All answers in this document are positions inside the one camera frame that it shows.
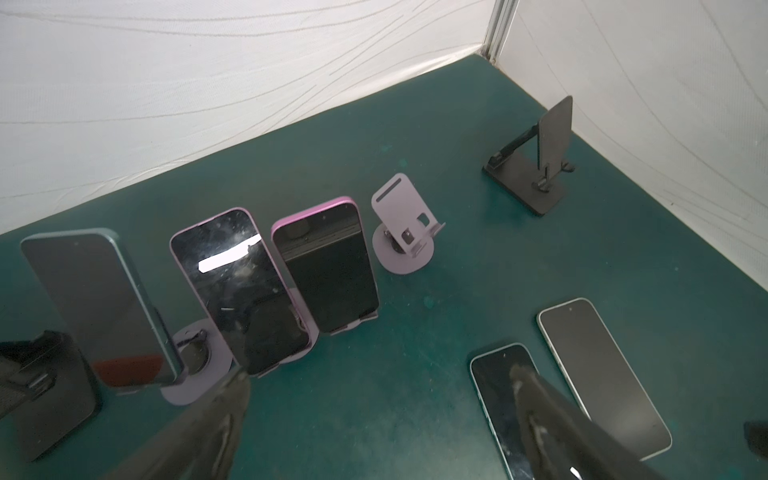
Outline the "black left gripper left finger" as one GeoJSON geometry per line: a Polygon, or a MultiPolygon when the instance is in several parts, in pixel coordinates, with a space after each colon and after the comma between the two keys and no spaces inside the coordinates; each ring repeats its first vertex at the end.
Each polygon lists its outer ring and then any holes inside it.
{"type": "Polygon", "coordinates": [[[106,479],[227,479],[239,448],[251,383],[232,370],[106,479]]]}

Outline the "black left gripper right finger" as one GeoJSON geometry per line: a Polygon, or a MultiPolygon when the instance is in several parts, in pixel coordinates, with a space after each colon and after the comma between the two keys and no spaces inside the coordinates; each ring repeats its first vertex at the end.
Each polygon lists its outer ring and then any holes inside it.
{"type": "Polygon", "coordinates": [[[511,368],[517,418],[536,479],[658,479],[535,370],[511,368]]]}

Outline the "black folding phone stand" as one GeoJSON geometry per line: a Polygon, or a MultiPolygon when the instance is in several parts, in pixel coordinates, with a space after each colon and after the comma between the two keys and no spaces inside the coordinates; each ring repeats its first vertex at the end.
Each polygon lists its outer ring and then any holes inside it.
{"type": "Polygon", "coordinates": [[[34,462],[96,416],[94,374],[70,335],[46,330],[1,343],[1,416],[11,416],[21,458],[34,462]]]}

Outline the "phone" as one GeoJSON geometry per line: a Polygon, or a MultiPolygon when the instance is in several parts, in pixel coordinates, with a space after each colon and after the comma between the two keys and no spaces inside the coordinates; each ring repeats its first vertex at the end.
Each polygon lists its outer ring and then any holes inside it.
{"type": "Polygon", "coordinates": [[[201,306],[250,376],[306,355],[315,334],[251,214],[232,208],[189,226],[170,250],[201,306]]]}
{"type": "Polygon", "coordinates": [[[542,310],[539,329],[584,414],[639,460],[671,449],[672,434],[593,303],[542,310]]]}
{"type": "Polygon", "coordinates": [[[320,332],[335,335],[378,317],[380,297],[352,198],[277,220],[271,240],[320,332]]]}
{"type": "Polygon", "coordinates": [[[120,236],[30,235],[21,251],[97,378],[112,389],[173,385],[187,368],[120,236]]]}
{"type": "Polygon", "coordinates": [[[521,437],[515,393],[510,379],[513,366],[537,370],[529,350],[512,343],[471,359],[470,374],[490,431],[510,479],[533,479],[521,437]]]}

